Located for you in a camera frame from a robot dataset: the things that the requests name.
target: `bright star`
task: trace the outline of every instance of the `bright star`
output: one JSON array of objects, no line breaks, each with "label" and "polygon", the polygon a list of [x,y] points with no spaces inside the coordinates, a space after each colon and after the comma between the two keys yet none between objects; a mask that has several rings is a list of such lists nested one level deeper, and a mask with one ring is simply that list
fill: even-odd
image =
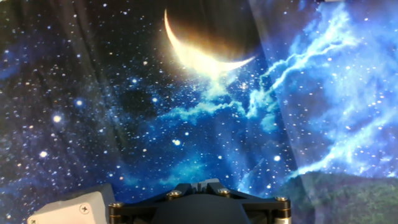
[{"label": "bright star", "polygon": [[59,122],[61,121],[61,117],[58,116],[58,115],[55,115],[55,116],[53,117],[53,120],[54,120],[54,122],[59,123]]},{"label": "bright star", "polygon": [[48,155],[48,153],[45,152],[45,151],[42,151],[42,152],[40,153],[40,157],[41,157],[41,158],[44,158],[44,157],[46,157],[47,155]]},{"label": "bright star", "polygon": [[179,146],[179,145],[181,145],[181,142],[180,142],[180,140],[173,140],[172,141],[176,146]]}]

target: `black mount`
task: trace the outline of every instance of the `black mount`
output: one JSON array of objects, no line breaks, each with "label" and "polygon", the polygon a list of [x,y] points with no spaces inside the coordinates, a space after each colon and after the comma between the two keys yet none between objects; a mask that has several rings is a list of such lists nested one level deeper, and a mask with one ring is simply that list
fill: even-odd
[{"label": "black mount", "polygon": [[279,224],[291,223],[291,210],[287,198],[259,198],[205,181],[178,184],[170,192],[138,203],[111,204],[109,223]]}]

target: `crescent moon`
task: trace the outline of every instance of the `crescent moon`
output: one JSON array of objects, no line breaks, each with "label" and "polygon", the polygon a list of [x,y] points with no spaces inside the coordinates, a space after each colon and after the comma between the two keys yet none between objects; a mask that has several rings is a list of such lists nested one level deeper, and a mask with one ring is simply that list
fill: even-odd
[{"label": "crescent moon", "polygon": [[199,49],[179,41],[170,28],[169,20],[167,19],[167,10],[164,12],[164,23],[167,36],[169,37],[181,62],[200,73],[209,74],[211,77],[215,77],[223,72],[228,72],[242,67],[254,59],[254,57],[251,57],[241,62],[219,62],[215,58],[204,54]]}]

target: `galaxy tapestry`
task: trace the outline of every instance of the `galaxy tapestry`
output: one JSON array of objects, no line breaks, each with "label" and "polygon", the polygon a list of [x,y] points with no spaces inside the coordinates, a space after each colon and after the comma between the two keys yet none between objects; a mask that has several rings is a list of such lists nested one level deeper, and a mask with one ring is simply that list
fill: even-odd
[{"label": "galaxy tapestry", "polygon": [[398,1],[0,0],[0,223],[218,178],[398,220]]}]

